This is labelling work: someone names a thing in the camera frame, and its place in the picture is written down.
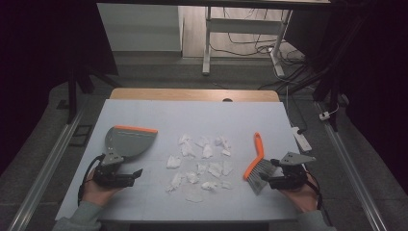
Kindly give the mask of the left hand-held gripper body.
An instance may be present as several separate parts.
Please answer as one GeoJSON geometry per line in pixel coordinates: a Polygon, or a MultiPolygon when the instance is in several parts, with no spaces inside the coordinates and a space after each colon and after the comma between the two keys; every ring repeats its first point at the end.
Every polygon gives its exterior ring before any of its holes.
{"type": "Polygon", "coordinates": [[[95,168],[93,181],[100,187],[107,189],[119,189],[132,187],[135,182],[134,174],[118,173],[124,158],[109,152],[102,155],[102,160],[95,168]]]}

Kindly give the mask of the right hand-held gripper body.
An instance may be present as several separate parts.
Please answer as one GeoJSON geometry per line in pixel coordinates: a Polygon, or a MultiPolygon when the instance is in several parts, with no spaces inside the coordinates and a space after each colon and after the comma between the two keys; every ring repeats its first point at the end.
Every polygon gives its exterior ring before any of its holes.
{"type": "Polygon", "coordinates": [[[296,190],[308,180],[304,164],[314,162],[315,157],[288,152],[280,161],[282,176],[273,176],[269,185],[276,190],[296,190]]]}

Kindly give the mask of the orange brush with grey bristles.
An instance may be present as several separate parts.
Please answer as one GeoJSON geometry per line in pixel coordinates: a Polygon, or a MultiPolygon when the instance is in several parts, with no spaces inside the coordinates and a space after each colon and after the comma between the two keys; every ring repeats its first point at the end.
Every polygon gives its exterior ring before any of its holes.
{"type": "Polygon", "coordinates": [[[254,144],[256,158],[245,170],[243,179],[249,184],[252,191],[258,195],[268,182],[263,180],[260,174],[263,173],[267,177],[270,177],[276,170],[276,167],[269,160],[265,159],[262,137],[258,132],[254,134],[254,144]]]}

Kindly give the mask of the grey dustpan with orange edge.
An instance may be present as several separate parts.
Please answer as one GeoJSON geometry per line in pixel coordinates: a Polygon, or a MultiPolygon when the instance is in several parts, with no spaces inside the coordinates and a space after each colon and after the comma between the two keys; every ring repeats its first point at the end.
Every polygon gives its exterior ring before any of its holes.
{"type": "Polygon", "coordinates": [[[115,125],[105,137],[107,158],[110,163],[123,162],[147,150],[158,135],[156,129],[115,125]]]}

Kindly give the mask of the pile of white paper scraps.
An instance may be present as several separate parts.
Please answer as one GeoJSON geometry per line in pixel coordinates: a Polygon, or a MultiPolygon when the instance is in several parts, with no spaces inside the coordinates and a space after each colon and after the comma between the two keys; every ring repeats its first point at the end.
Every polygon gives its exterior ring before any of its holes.
{"type": "Polygon", "coordinates": [[[228,179],[234,170],[233,164],[224,160],[232,156],[229,140],[218,136],[213,141],[209,137],[199,137],[195,141],[184,134],[178,145],[180,153],[170,155],[166,161],[166,168],[175,171],[166,187],[167,193],[179,190],[187,201],[200,203],[206,193],[233,189],[228,179]]]}

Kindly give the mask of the person's left hand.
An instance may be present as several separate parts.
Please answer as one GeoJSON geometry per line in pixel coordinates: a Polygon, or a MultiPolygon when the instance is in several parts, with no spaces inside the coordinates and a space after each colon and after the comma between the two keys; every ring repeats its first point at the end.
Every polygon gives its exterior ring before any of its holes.
{"type": "Polygon", "coordinates": [[[82,200],[104,207],[116,193],[121,191],[121,188],[103,188],[95,183],[93,175],[94,170],[90,172],[86,179],[82,200]]]}

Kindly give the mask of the person's right hand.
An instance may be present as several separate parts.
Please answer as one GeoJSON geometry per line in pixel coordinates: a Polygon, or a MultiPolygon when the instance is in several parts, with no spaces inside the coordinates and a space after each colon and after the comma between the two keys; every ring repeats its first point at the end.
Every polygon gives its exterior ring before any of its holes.
{"type": "Polygon", "coordinates": [[[313,212],[318,209],[318,195],[313,188],[305,184],[296,190],[280,190],[301,213],[313,212]]]}

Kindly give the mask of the black stand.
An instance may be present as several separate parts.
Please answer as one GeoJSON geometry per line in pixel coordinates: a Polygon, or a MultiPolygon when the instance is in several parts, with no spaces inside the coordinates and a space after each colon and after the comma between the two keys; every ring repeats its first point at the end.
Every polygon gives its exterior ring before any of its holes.
{"type": "Polygon", "coordinates": [[[95,76],[97,79],[115,88],[121,88],[119,82],[115,81],[107,74],[98,71],[90,65],[83,65],[70,71],[68,74],[68,118],[67,124],[71,124],[77,115],[77,90],[79,87],[82,93],[91,94],[95,90],[95,86],[90,79],[90,76],[95,76]]]}
{"type": "Polygon", "coordinates": [[[338,37],[330,43],[324,52],[319,55],[319,59],[321,59],[320,71],[289,90],[289,95],[292,95],[318,82],[312,97],[315,101],[320,102],[327,95],[330,96],[329,118],[327,118],[327,121],[335,132],[338,131],[337,111],[339,109],[338,96],[340,93],[341,63],[365,20],[366,16],[363,13],[349,13],[344,18],[338,16],[338,23],[328,26],[328,28],[339,29],[340,24],[343,24],[344,29],[340,31],[338,37]]]}

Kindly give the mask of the white panel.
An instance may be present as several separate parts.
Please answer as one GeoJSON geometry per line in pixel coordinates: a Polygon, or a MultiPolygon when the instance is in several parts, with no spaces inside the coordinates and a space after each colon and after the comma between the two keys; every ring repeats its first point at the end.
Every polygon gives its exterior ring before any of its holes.
{"type": "Polygon", "coordinates": [[[98,3],[97,8],[114,51],[182,50],[182,17],[177,6],[98,3]]]}

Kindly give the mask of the black floor frame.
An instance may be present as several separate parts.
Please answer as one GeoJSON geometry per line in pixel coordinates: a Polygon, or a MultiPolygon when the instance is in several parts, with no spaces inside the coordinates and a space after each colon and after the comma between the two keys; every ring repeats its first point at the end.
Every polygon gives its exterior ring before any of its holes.
{"type": "Polygon", "coordinates": [[[92,125],[78,125],[71,137],[69,146],[85,147],[90,139],[92,125]]]}

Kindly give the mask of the metal rail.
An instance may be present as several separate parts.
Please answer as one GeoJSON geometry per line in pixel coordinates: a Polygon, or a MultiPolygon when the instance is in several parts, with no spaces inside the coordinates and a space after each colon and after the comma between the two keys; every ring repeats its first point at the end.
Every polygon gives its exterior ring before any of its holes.
{"type": "Polygon", "coordinates": [[[81,106],[70,122],[64,125],[7,231],[25,231],[27,228],[83,114],[84,106],[81,106]]]}
{"type": "Polygon", "coordinates": [[[390,231],[369,187],[375,174],[374,150],[348,121],[338,129],[325,121],[318,121],[317,127],[313,170],[335,226],[342,231],[390,231]]]}

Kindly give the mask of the white desk frame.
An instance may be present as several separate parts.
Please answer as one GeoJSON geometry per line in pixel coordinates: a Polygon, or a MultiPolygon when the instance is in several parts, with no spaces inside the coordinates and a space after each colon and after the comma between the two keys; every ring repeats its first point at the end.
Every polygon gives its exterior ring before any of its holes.
{"type": "Polygon", "coordinates": [[[284,77],[285,73],[280,64],[278,53],[280,45],[289,24],[291,10],[284,10],[280,21],[212,18],[212,8],[207,7],[205,12],[206,34],[203,55],[202,74],[210,74],[210,38],[211,33],[258,34],[276,36],[276,42],[268,50],[277,77],[284,77]]]}

